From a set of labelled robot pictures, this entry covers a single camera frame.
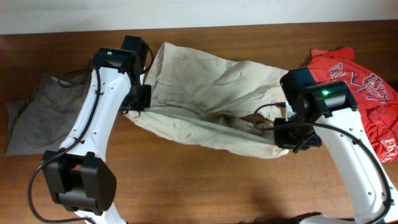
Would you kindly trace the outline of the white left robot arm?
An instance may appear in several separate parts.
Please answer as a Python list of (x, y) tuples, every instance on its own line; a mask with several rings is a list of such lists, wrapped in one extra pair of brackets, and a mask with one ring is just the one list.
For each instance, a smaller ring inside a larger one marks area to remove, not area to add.
[(120, 112), (150, 105), (143, 85), (148, 47), (101, 48), (91, 59), (90, 88), (79, 115), (57, 152), (46, 151), (39, 165), (54, 203), (73, 212), (73, 221), (124, 223), (114, 204), (117, 180), (106, 165), (109, 135)]

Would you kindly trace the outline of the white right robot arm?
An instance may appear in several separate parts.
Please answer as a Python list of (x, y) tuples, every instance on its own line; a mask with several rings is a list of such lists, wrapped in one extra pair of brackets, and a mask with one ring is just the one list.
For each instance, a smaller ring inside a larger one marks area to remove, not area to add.
[(348, 189), (355, 222), (396, 222), (397, 190), (372, 149), (348, 85), (310, 81), (281, 87), (294, 113), (276, 122), (275, 144), (293, 151), (325, 144)]

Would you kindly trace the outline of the beige khaki shorts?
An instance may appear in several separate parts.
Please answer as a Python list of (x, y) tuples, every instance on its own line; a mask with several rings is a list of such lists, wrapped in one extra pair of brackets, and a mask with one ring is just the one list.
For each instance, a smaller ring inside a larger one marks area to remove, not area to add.
[(145, 82), (150, 107), (127, 114), (135, 125), (187, 145), (241, 156), (275, 159), (287, 154), (270, 130), (282, 117), (280, 79), (285, 70), (252, 61), (162, 44)]

